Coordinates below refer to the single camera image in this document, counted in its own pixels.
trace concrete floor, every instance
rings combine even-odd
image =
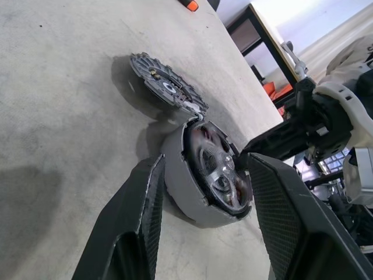
[[[103,206],[188,116],[132,73],[146,51],[199,89],[243,147],[281,118],[205,0],[4,0],[0,279],[70,279]],[[165,200],[157,279],[266,279],[255,211],[199,229]]]

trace white wall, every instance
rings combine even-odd
[[[221,0],[217,10],[221,21],[229,24],[253,2],[285,41],[292,41],[300,53],[334,28],[373,3],[373,0]],[[268,49],[261,45],[245,58],[257,65],[263,75],[278,66]]]

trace metal plate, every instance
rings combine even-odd
[[[195,115],[205,115],[209,106],[196,90],[178,76],[171,67],[151,58],[147,53],[132,54],[132,69],[145,80],[145,85],[171,106]]]

